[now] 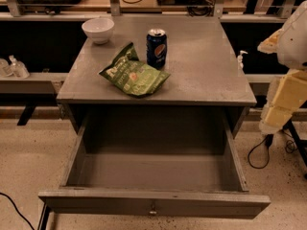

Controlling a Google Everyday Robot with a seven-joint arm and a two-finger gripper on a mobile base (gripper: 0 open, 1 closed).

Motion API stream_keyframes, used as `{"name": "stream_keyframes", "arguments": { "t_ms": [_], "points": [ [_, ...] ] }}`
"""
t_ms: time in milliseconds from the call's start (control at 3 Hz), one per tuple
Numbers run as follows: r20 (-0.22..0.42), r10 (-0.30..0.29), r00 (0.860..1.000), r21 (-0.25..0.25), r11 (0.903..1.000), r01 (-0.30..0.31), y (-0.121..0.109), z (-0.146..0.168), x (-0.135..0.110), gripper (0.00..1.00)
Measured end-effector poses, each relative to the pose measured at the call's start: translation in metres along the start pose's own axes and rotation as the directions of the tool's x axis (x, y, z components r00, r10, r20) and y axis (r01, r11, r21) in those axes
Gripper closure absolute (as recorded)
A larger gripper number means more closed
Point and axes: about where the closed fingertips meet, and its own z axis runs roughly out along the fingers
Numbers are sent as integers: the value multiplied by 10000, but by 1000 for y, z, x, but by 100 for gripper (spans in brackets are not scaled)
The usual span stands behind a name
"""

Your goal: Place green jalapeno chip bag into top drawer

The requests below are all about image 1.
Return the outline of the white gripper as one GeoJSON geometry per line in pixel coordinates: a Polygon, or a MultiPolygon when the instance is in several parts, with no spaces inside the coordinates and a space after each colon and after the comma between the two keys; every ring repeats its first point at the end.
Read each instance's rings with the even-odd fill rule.
{"type": "Polygon", "coordinates": [[[282,77],[274,77],[269,86],[267,103],[261,113],[259,128],[263,134],[275,134],[307,101],[307,72],[289,70],[282,77]]]}

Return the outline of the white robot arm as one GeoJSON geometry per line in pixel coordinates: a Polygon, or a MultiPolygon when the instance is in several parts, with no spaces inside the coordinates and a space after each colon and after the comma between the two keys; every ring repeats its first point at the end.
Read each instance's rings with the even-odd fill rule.
{"type": "Polygon", "coordinates": [[[286,75],[272,79],[261,114],[261,132],[275,134],[307,101],[307,1],[298,6],[281,29],[262,41],[257,50],[277,53],[278,62],[289,68],[286,75]]]}

